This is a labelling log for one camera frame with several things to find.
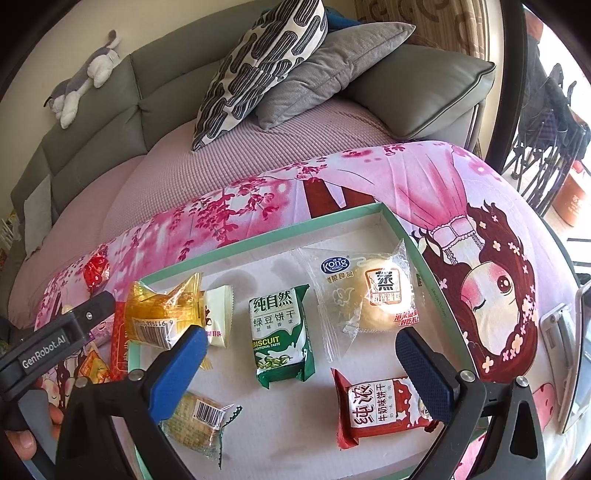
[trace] barcode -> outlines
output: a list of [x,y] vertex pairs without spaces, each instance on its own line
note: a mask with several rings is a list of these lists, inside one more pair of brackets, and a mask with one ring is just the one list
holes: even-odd
[[212,407],[211,405],[198,400],[197,405],[195,405],[195,410],[193,411],[193,418],[202,421],[214,430],[219,430],[222,425],[224,413],[223,410]]
[[157,345],[165,350],[173,347],[173,339],[177,336],[175,319],[138,320],[134,319],[135,333],[140,342]]

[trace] sofa backrest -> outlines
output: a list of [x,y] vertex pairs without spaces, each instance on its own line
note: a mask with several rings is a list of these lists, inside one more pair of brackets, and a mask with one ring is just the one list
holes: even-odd
[[55,222],[96,178],[195,118],[219,61],[276,3],[255,0],[200,18],[125,57],[82,96],[67,129],[56,122],[41,140],[11,193],[21,222],[25,200],[48,174]]

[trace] sofa armrest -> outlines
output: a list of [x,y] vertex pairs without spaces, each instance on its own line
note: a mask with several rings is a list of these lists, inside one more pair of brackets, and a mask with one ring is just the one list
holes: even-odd
[[23,240],[14,241],[8,258],[4,262],[4,268],[0,272],[0,316],[4,318],[8,318],[10,292],[26,256],[25,242]]
[[369,109],[397,140],[440,131],[483,101],[495,64],[462,53],[400,45],[343,94]]

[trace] metal screw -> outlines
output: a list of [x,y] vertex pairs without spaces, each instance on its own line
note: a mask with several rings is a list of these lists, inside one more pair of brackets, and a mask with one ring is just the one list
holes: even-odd
[[76,386],[76,388],[84,388],[88,385],[88,379],[86,377],[76,378],[74,385]]
[[527,380],[527,378],[525,378],[523,375],[520,375],[520,376],[518,376],[518,377],[515,379],[515,383],[516,383],[517,385],[519,385],[520,387],[524,387],[524,388],[525,388],[525,387],[529,387],[529,386],[530,386],[530,381],[529,381],[529,380]]
[[145,372],[141,368],[136,368],[135,370],[129,372],[127,378],[129,378],[132,382],[137,382],[138,380],[142,380],[144,373]]
[[476,380],[476,375],[474,375],[474,373],[470,372],[469,370],[462,370],[460,372],[460,378],[464,382],[472,383],[474,380]]

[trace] pink bedsheet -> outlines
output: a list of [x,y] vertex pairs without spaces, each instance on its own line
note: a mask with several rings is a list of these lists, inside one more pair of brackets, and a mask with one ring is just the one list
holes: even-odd
[[[443,142],[361,148],[231,182],[105,244],[112,272],[105,289],[124,301],[134,280],[160,268],[374,199],[417,241],[479,376],[507,382],[527,374],[545,427],[548,477],[561,478],[589,443],[591,417],[558,434],[538,320],[560,303],[573,304],[576,283],[525,200],[462,148]],[[92,254],[52,279],[36,327],[63,299],[76,305],[88,298],[81,270]]]
[[147,155],[107,172],[68,205],[42,249],[17,275],[9,302],[14,325],[33,325],[43,291],[60,270],[156,213],[292,161],[392,141],[368,110],[339,98],[268,132],[249,117],[196,153],[190,151],[193,124],[178,127]]

